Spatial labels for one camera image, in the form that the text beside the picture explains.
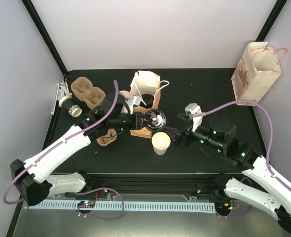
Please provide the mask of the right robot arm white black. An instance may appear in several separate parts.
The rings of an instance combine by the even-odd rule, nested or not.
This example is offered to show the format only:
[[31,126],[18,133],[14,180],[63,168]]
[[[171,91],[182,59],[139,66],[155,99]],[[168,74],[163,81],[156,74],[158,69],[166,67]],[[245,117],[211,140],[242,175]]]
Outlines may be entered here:
[[218,183],[212,186],[214,197],[240,199],[269,214],[291,234],[291,182],[272,168],[250,144],[236,138],[237,127],[230,119],[219,115],[211,119],[209,127],[194,127],[193,122],[189,122],[183,129],[166,127],[165,131],[177,144],[185,141],[189,146],[197,142],[216,150],[218,157],[236,166],[239,172],[264,189],[258,190],[222,174]]

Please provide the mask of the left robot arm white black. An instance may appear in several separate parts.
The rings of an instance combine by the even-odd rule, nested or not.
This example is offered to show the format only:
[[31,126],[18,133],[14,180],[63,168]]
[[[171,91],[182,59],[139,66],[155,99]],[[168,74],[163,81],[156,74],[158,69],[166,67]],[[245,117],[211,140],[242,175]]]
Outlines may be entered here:
[[77,122],[46,149],[25,161],[13,161],[9,187],[15,187],[20,200],[29,206],[61,193],[79,193],[88,197],[94,186],[82,173],[53,175],[52,172],[73,154],[106,135],[108,130],[141,130],[149,128],[151,122],[150,115],[134,112],[123,96],[112,93],[100,106],[80,115]]

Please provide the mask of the black plastic cup lid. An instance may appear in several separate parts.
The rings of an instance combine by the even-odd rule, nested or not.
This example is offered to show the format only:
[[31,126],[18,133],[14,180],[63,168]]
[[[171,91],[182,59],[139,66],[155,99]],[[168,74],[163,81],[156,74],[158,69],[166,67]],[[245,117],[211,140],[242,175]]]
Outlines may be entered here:
[[151,132],[158,132],[161,131],[167,122],[165,114],[158,109],[151,109],[147,111],[145,114],[148,114],[151,116],[152,121],[151,122],[151,128],[147,128],[147,130]]

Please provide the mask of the stack of paper cups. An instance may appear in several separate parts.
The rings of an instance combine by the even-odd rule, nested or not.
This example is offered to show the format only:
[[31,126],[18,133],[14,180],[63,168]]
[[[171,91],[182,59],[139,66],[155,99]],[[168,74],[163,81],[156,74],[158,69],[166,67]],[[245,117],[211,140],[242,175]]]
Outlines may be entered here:
[[129,100],[131,98],[130,92],[126,90],[121,90],[119,94],[125,99],[125,101]]

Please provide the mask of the cup holding white stirrers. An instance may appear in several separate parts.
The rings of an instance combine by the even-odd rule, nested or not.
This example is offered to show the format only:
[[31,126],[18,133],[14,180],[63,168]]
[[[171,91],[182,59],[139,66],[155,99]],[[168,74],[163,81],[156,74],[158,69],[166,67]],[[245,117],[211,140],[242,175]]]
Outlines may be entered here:
[[76,118],[82,114],[81,107],[72,99],[70,95],[66,95],[59,100],[59,107],[65,110],[73,118]]

